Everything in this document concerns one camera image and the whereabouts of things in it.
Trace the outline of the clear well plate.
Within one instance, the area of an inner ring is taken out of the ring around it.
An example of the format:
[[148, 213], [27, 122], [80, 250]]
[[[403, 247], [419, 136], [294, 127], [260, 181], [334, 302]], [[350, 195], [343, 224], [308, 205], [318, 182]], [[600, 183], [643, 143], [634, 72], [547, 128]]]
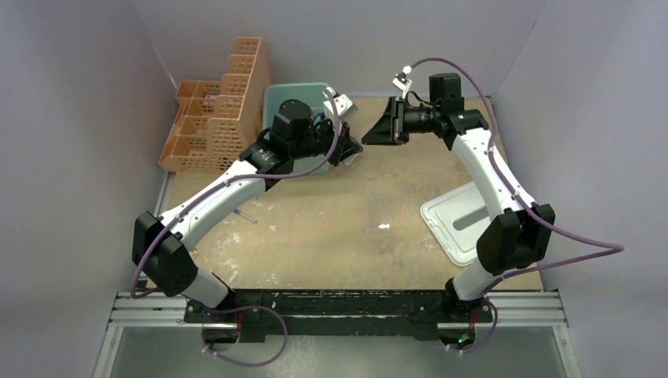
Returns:
[[364, 194], [366, 220], [364, 233], [367, 236], [389, 236], [391, 233], [391, 199], [387, 191], [371, 190]]

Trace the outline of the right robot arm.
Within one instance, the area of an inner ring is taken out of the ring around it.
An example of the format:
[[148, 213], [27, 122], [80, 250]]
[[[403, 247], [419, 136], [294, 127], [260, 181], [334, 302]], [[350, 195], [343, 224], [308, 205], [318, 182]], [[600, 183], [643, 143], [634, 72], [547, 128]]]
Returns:
[[491, 223], [477, 240], [473, 262], [445, 285], [443, 312], [460, 321], [504, 273], [544, 259], [555, 211], [548, 204], [537, 204], [505, 161], [497, 157], [488, 122], [480, 110], [465, 108], [460, 75], [431, 75], [429, 101], [419, 106], [412, 106], [406, 98], [411, 83], [407, 73], [396, 74], [393, 84], [402, 94], [389, 98], [362, 143], [399, 146], [408, 143], [414, 133], [432, 133], [443, 140], [473, 179]]

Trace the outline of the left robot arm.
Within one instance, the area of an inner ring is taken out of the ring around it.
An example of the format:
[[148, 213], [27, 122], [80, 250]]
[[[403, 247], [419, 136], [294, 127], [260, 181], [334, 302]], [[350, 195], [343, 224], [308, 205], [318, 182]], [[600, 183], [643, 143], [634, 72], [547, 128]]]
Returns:
[[184, 295], [200, 302], [216, 322], [230, 319], [235, 311], [232, 289], [200, 269], [191, 251], [242, 204], [281, 180], [298, 177], [295, 161], [320, 157], [317, 167], [326, 163], [336, 166], [361, 153], [362, 145], [351, 136], [345, 121], [356, 110], [356, 105], [340, 94], [325, 100], [325, 115], [315, 122], [306, 103], [288, 99], [274, 113], [272, 125], [215, 181], [162, 214], [141, 213], [134, 223], [132, 261], [137, 270], [131, 297], [145, 297], [136, 290], [139, 275], [144, 273], [164, 295]]

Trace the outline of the teal plastic tub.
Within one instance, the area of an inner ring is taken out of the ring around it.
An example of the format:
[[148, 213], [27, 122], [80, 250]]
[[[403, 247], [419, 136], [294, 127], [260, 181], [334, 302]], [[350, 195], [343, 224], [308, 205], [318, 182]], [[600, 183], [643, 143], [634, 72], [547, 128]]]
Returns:
[[[328, 83], [324, 82], [308, 82], [308, 83], [282, 83], [270, 85], [265, 89], [262, 128], [271, 128], [275, 113], [279, 110], [280, 105], [285, 101], [297, 99], [307, 104], [312, 111], [312, 114], [323, 113], [323, 102], [325, 95], [323, 91], [330, 87]], [[294, 163], [294, 171], [302, 172], [313, 168], [315, 165], [323, 160], [324, 155], [315, 157], [305, 157], [298, 159]], [[311, 175], [325, 175], [329, 172], [331, 165], [324, 163], [318, 170], [315, 170]]]

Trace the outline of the white tub lid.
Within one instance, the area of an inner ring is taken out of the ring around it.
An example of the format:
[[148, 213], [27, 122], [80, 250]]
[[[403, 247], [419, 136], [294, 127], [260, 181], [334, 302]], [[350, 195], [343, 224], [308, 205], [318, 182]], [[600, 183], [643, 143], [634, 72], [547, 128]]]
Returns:
[[474, 182], [424, 203], [420, 214], [446, 256], [459, 267], [477, 257], [477, 240], [491, 223]]

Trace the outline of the lower blue-capped test tube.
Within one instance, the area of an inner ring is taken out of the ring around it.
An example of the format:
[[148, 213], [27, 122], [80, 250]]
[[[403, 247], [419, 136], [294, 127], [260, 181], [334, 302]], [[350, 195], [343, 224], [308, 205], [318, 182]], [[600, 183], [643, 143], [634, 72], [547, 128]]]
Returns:
[[257, 224], [257, 223], [258, 223], [258, 221], [257, 221], [255, 218], [253, 218], [252, 216], [250, 216], [250, 215], [247, 214], [247, 213], [244, 213], [244, 212], [243, 212], [242, 210], [240, 210], [240, 209], [234, 209], [234, 210], [233, 210], [233, 213], [235, 213], [236, 215], [241, 216], [241, 217], [243, 217], [244, 219], [250, 221], [252, 224]]

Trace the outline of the orange plastic rack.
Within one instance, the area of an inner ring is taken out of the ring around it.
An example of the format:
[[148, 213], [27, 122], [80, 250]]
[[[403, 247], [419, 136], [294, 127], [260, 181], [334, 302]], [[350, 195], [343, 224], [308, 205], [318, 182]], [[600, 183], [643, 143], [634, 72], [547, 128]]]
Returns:
[[219, 80], [184, 80], [158, 164], [166, 172], [228, 169], [262, 129], [271, 74], [261, 37], [238, 37]]

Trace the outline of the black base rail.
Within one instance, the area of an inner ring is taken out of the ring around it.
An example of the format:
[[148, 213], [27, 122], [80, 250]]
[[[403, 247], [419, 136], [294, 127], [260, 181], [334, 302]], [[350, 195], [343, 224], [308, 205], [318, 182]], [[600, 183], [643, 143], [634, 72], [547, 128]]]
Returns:
[[243, 343], [284, 334], [404, 336], [460, 347], [494, 317], [489, 304], [460, 302], [446, 290], [237, 289], [214, 311], [188, 301], [184, 319], [228, 324]]

